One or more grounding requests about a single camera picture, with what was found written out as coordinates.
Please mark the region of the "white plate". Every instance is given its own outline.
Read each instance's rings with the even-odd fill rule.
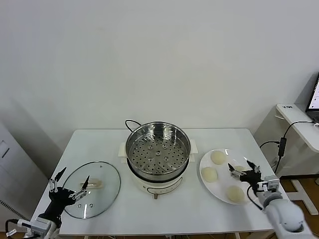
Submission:
[[[222,165],[214,164],[211,159],[210,155],[214,151],[221,151],[226,155],[226,162]],[[226,148],[220,148],[220,149],[214,149],[212,151],[207,152],[201,159],[199,164],[199,173],[201,180],[203,181],[206,188],[217,198],[220,200],[234,205],[243,205],[247,203],[251,203],[250,200],[247,197],[247,188],[249,187],[249,184],[246,182],[240,182],[233,177],[230,176],[230,171],[228,167],[228,163],[230,163],[232,166],[243,166],[247,169],[251,169],[247,163],[247,158],[242,155],[241,153],[237,152],[236,150],[232,149],[226,149]],[[212,167],[215,168],[218,173],[218,180],[213,183],[208,183],[203,179],[203,176],[201,174],[201,171],[205,167]],[[245,201],[242,203],[235,203],[228,199],[226,195],[226,190],[228,187],[235,185],[240,187],[244,193],[245,193]],[[252,200],[256,200],[257,197],[254,195],[252,190],[249,190],[249,196]]]

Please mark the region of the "glass lid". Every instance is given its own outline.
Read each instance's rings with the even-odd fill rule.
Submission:
[[[120,175],[116,168],[107,162],[82,165],[71,173],[63,187],[78,192],[88,176],[87,195],[65,208],[65,211],[75,218],[86,219],[101,214],[115,201],[120,190]]]

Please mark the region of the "laptop screen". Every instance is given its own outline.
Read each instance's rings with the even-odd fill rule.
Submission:
[[[318,110],[319,109],[319,79],[316,82],[315,89],[313,95],[310,99],[308,110]]]

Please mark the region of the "dough ball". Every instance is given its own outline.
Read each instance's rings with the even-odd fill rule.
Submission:
[[[203,168],[201,175],[203,175],[204,180],[208,183],[216,182],[218,179],[217,171],[212,167]]]
[[[226,191],[227,197],[230,201],[235,203],[241,203],[245,200],[244,191],[238,186],[230,186]]]
[[[242,172],[242,171],[247,170],[247,168],[245,168],[245,167],[243,167],[243,166],[235,166],[234,168],[235,168],[235,170],[237,170],[237,171],[239,171],[239,172]]]
[[[221,151],[213,151],[210,155],[210,159],[214,164],[221,165],[226,161],[226,155]]]

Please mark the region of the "laptop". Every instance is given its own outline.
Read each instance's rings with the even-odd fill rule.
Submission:
[[[319,74],[306,109],[306,114],[315,122],[319,122]]]

